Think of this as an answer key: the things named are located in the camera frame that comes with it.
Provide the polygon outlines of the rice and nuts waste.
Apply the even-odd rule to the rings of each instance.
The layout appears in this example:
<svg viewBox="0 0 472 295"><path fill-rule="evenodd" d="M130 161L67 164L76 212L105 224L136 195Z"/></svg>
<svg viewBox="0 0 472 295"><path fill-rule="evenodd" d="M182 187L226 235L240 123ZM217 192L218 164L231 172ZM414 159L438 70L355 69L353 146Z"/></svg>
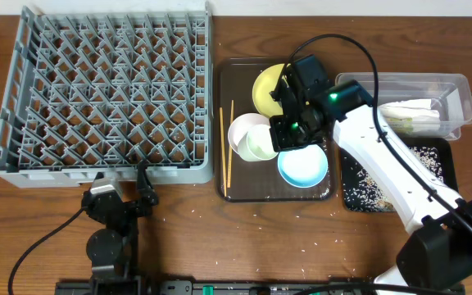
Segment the rice and nuts waste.
<svg viewBox="0 0 472 295"><path fill-rule="evenodd" d="M437 147L410 146L420 162L443 183L446 172ZM343 200L350 211L394 212L392 203L368 172L344 150L341 151Z"/></svg>

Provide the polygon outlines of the green snack wrapper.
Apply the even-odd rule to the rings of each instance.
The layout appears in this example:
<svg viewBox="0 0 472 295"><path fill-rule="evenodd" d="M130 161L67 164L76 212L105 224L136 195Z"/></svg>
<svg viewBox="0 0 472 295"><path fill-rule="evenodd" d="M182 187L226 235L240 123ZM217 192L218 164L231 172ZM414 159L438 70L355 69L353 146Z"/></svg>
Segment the green snack wrapper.
<svg viewBox="0 0 472 295"><path fill-rule="evenodd" d="M406 134L410 135L413 134L413 122L411 118L406 119L398 119L398 118L385 118L388 125L392 128L392 130L397 134Z"/></svg>

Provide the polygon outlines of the white napkin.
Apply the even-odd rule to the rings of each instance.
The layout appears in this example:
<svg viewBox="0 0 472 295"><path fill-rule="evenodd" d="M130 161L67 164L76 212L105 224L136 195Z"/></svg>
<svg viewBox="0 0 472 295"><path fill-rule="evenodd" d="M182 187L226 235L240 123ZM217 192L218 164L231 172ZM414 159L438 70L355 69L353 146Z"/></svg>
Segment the white napkin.
<svg viewBox="0 0 472 295"><path fill-rule="evenodd" d="M394 120L440 121L439 111L434 110L432 100L426 98L384 103L379 110L384 117Z"/></svg>

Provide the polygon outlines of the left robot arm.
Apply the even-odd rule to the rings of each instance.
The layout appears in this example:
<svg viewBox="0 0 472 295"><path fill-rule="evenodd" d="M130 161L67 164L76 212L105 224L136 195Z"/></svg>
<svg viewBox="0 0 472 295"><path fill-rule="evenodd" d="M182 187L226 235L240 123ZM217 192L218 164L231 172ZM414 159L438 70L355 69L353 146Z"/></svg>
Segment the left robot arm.
<svg viewBox="0 0 472 295"><path fill-rule="evenodd" d="M88 239L86 246L96 279L126 279L138 271L138 220L149 217L159 202L147 167L145 160L137 164L136 200L124 201L119 181L102 172L83 194L85 213L105 226Z"/></svg>

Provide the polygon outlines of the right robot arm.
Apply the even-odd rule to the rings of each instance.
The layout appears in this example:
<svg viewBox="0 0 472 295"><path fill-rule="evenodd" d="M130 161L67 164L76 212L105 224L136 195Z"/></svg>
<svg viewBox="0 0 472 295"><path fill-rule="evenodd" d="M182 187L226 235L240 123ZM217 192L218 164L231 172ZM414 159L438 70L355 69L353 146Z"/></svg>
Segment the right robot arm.
<svg viewBox="0 0 472 295"><path fill-rule="evenodd" d="M415 157L386 125L378 93L355 80L331 85L313 56L287 61L271 93L276 151L304 148L332 134L389 197L408 240L396 264L374 279L377 293L444 293L472 275L472 200L467 202Z"/></svg>

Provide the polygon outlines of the light green cup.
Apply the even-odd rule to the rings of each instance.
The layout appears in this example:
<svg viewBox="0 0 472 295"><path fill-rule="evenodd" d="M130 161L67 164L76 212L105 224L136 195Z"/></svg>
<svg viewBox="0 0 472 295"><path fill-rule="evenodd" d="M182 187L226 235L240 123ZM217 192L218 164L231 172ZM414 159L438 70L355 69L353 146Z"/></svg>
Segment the light green cup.
<svg viewBox="0 0 472 295"><path fill-rule="evenodd" d="M254 125L238 144L238 154L244 161L269 161L278 153L274 150L270 127Z"/></svg>

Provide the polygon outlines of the light blue bowl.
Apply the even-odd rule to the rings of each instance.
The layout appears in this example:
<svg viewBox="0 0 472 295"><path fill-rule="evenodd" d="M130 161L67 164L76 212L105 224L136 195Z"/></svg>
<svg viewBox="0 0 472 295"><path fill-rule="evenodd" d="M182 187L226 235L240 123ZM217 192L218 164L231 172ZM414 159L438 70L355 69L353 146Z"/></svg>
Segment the light blue bowl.
<svg viewBox="0 0 472 295"><path fill-rule="evenodd" d="M328 157L319 145L280 152L277 166L280 176L296 188L311 188L319 184L329 170Z"/></svg>

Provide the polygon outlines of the pink bowl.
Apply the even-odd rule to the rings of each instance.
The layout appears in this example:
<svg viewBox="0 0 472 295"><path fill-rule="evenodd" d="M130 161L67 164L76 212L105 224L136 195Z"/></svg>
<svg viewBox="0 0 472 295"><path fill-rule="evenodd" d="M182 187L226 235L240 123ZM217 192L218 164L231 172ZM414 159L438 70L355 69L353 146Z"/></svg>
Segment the pink bowl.
<svg viewBox="0 0 472 295"><path fill-rule="evenodd" d="M269 119L258 113L246 113L234 119L228 131L228 139L230 137L232 149L238 153L238 145L251 127L269 124Z"/></svg>

